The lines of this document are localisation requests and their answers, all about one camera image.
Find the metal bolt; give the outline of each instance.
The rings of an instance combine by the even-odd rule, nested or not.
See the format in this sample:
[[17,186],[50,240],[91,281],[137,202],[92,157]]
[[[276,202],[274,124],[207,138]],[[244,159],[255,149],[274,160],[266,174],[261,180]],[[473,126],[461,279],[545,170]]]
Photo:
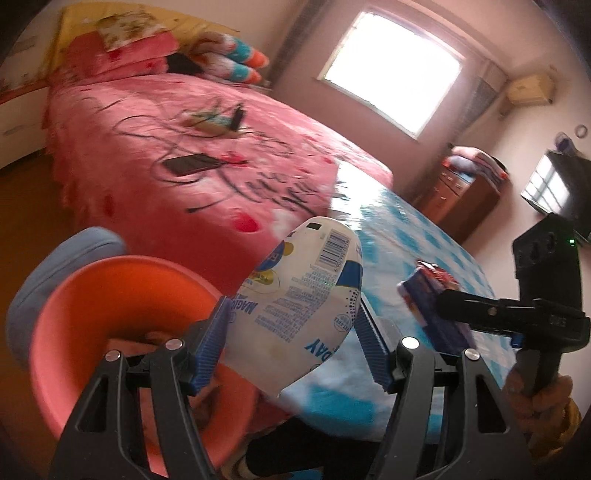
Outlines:
[[121,357],[121,352],[118,350],[109,350],[105,355],[105,360],[108,362],[114,362],[115,360],[119,360]]
[[171,338],[166,342],[166,348],[168,350],[178,350],[183,346],[183,341],[180,338]]
[[418,348],[418,346],[420,345],[420,343],[415,337],[404,337],[402,339],[402,344],[409,350],[414,350],[415,348]]
[[473,362],[480,358],[480,354],[473,348],[466,349],[466,351],[464,351],[464,355],[466,355],[468,359],[472,360]]

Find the human hand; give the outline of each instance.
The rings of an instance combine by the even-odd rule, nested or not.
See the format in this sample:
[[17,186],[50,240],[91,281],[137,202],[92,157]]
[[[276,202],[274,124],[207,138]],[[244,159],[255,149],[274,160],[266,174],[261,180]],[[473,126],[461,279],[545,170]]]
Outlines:
[[558,435],[562,430],[564,409],[573,391],[573,380],[559,375],[533,398],[522,392],[524,381],[515,367],[511,369],[503,392],[507,395],[519,428],[523,433],[537,435]]

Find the window frame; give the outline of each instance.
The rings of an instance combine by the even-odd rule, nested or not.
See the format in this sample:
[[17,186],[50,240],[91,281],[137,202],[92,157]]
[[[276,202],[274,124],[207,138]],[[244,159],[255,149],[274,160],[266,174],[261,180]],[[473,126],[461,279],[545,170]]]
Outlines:
[[[448,87],[445,94],[441,97],[439,103],[435,107],[435,110],[433,111],[431,116],[425,121],[425,123],[423,123],[423,125],[421,126],[421,128],[418,129],[417,132],[409,131],[408,129],[406,129],[402,125],[400,125],[394,118],[390,117],[387,113],[380,110],[373,103],[370,103],[367,100],[364,100],[363,98],[359,97],[358,95],[354,94],[353,92],[351,92],[351,91],[349,91],[349,90],[347,90],[347,89],[345,89],[345,88],[337,85],[336,83],[331,82],[330,80],[327,80],[325,78],[327,72],[332,67],[333,63],[335,62],[336,57],[339,55],[340,51],[343,49],[345,42],[347,42],[350,35],[357,28],[359,21],[366,14],[378,15],[382,18],[390,20],[390,21],[412,31],[414,34],[419,35],[420,37],[423,37],[423,38],[426,38],[432,42],[435,42],[441,48],[445,49],[448,53],[450,53],[460,63],[460,70],[458,72],[456,80],[454,80],[454,82]],[[393,13],[391,11],[386,11],[386,10],[384,10],[380,7],[376,7],[374,5],[366,5],[357,14],[357,16],[355,17],[355,20],[353,21],[353,23],[351,23],[351,25],[349,26],[349,28],[347,29],[347,31],[345,32],[343,37],[340,39],[336,48],[333,50],[332,54],[330,55],[328,61],[326,62],[326,64],[322,68],[322,70],[320,71],[319,75],[316,77],[316,80],[318,80],[318,81],[324,83],[325,85],[328,85],[329,87],[337,90],[338,92],[350,97],[351,99],[355,100],[356,102],[369,108],[374,113],[377,113],[379,116],[381,116],[382,118],[387,120],[393,126],[398,128],[401,132],[403,132],[405,135],[409,136],[410,138],[412,138],[415,141],[419,140],[419,137],[424,132],[425,127],[429,124],[429,122],[433,119],[433,116],[439,110],[439,107],[441,106],[441,104],[443,103],[443,101],[445,100],[447,95],[449,94],[450,90],[452,89],[452,87],[455,85],[458,78],[462,74],[462,70],[465,68],[465,66],[466,66],[465,63],[467,61],[466,55],[462,54],[461,52],[458,51],[458,49],[454,48],[452,45],[447,43],[445,40],[443,40],[443,39],[439,38],[439,36],[437,36],[437,33],[444,33],[445,34],[444,36],[450,37],[449,40],[454,41],[456,39],[456,37],[455,37],[455,35],[453,35],[453,33],[448,32],[447,29],[445,29],[445,27],[443,27],[441,24],[438,24],[435,20],[433,20],[431,18],[429,18],[427,21],[422,20],[419,23],[423,23],[423,24],[427,24],[427,25],[431,24],[434,27],[433,29],[436,31],[436,33],[429,32],[429,30],[426,27],[423,27],[422,25],[418,25],[417,23],[414,23],[412,20],[409,20],[408,18],[404,18],[401,15],[398,15],[398,14]]]

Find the blue gripper pad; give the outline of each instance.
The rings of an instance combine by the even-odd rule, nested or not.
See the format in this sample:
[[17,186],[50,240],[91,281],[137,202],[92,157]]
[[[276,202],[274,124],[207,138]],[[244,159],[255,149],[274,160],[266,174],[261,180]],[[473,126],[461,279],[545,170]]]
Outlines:
[[390,350],[375,323],[376,315],[365,295],[361,294],[361,305],[355,317],[355,332],[361,343],[363,354],[369,365],[374,381],[388,392],[394,385]]
[[213,371],[226,344],[231,305],[231,299],[222,297],[207,320],[197,322],[191,327],[198,328],[198,331],[190,333],[194,333],[195,337],[188,340],[189,348],[195,352],[195,375],[189,382],[193,395],[199,393],[212,379]]

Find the air conditioner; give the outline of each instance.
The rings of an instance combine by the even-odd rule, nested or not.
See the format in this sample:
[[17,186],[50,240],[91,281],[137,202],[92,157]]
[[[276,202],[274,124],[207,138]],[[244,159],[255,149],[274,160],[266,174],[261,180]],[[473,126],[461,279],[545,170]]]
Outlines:
[[548,105],[554,102],[556,86],[546,73],[530,75],[509,84],[507,98],[515,106]]

